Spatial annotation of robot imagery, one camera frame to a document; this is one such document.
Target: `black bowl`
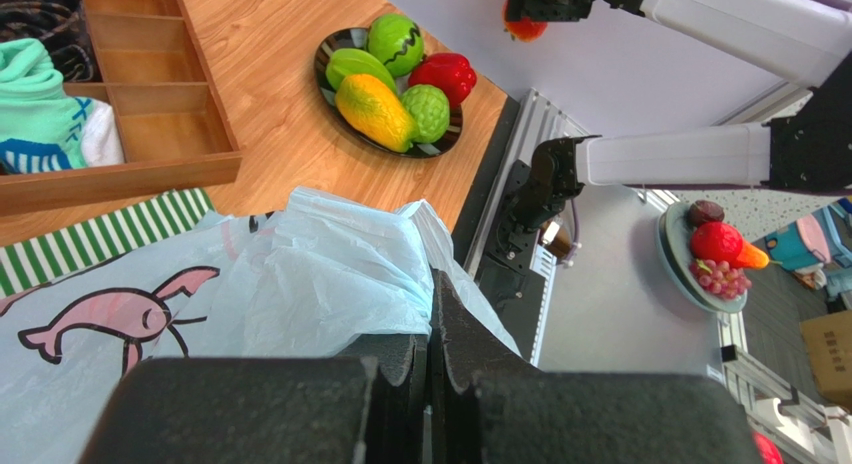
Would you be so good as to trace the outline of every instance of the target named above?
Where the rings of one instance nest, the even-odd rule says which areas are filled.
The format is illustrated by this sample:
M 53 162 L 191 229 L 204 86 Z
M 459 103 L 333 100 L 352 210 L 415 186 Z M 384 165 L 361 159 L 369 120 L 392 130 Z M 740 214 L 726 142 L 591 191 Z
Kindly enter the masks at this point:
M 353 27 L 351 29 L 343 29 L 335 32 L 334 34 L 325 38 L 320 44 L 319 48 L 317 48 L 316 56 L 314 56 L 314 70 L 316 72 L 317 77 L 317 86 L 319 87 L 320 93 L 322 94 L 325 102 L 328 103 L 329 109 L 331 109 L 332 114 L 337 117 L 337 120 L 343 125 L 343 127 L 349 129 L 349 132 L 360 138 L 363 142 L 375 147 L 376 149 L 381 149 L 382 151 L 388 152 L 390 154 L 394 154 L 402 157 L 412 157 L 415 159 L 425 159 L 428 157 L 437 157 L 441 154 L 449 151 L 456 145 L 459 137 L 461 136 L 462 124 L 464 120 L 462 119 L 461 106 L 456 107 L 455 109 L 450 110 L 450 127 L 447 128 L 447 132 L 438 139 L 436 142 L 432 144 L 418 144 L 414 143 L 411 146 L 411 149 L 408 152 L 395 152 L 390 149 L 382 146 L 376 141 L 370 139 L 365 136 L 363 133 L 352 127 L 346 119 L 343 118 L 343 115 L 340 114 L 340 111 L 337 110 L 337 106 L 334 103 L 334 95 L 336 91 L 331 84 L 328 83 L 328 79 L 325 77 L 325 68 L 328 66 L 328 61 L 331 59 L 331 54 L 337 49 L 344 48 L 356 48 L 363 49 L 364 43 L 367 41 L 367 29 L 364 27 Z M 402 77 L 397 79 L 397 82 L 400 80 L 406 81 L 408 77 Z

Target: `purple grapes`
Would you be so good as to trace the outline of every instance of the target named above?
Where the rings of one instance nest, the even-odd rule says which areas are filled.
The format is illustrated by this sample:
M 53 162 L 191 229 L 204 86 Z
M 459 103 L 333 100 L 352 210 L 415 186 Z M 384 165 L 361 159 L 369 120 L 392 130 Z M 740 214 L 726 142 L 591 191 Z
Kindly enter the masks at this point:
M 702 289 L 726 301 L 734 300 L 751 289 L 751 281 L 742 269 L 732 269 L 726 261 L 695 260 L 689 272 L 698 280 Z

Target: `strawberry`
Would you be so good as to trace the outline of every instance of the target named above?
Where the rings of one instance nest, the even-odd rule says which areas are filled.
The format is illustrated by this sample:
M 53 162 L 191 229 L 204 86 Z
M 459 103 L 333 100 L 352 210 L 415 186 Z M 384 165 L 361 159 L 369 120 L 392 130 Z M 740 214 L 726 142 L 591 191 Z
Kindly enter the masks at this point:
M 689 247 L 698 259 L 734 262 L 743 250 L 743 236 L 734 226 L 708 222 L 692 234 Z
M 512 35 L 512 40 L 520 40 L 521 42 L 532 42 L 547 29 L 546 22 L 533 22 L 529 17 L 522 17 L 519 22 L 509 22 L 506 20 L 506 9 L 509 7 L 509 0 L 503 4 L 503 25 L 506 26 L 506 31 Z

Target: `gray floor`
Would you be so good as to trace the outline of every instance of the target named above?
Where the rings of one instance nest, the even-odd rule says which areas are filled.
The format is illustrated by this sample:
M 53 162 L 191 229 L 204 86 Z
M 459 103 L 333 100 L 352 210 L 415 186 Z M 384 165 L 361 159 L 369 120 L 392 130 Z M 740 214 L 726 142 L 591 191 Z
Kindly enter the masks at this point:
M 743 309 L 749 354 L 802 394 L 824 402 L 814 385 L 799 323 L 827 313 L 825 293 L 806 289 L 780 266 L 747 274 L 754 284 Z

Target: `gray plate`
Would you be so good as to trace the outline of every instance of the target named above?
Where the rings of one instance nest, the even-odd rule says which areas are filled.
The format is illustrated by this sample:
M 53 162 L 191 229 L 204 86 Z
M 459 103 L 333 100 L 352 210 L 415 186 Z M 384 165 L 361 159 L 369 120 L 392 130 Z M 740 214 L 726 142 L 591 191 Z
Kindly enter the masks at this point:
M 663 266 L 678 289 L 696 306 L 710 312 L 736 314 L 745 307 L 748 292 L 733 301 L 719 299 L 704 291 L 689 272 L 689 264 L 694 257 L 689 250 L 693 229 L 686 220 L 688 211 L 688 204 L 676 203 L 660 217 L 655 240 Z

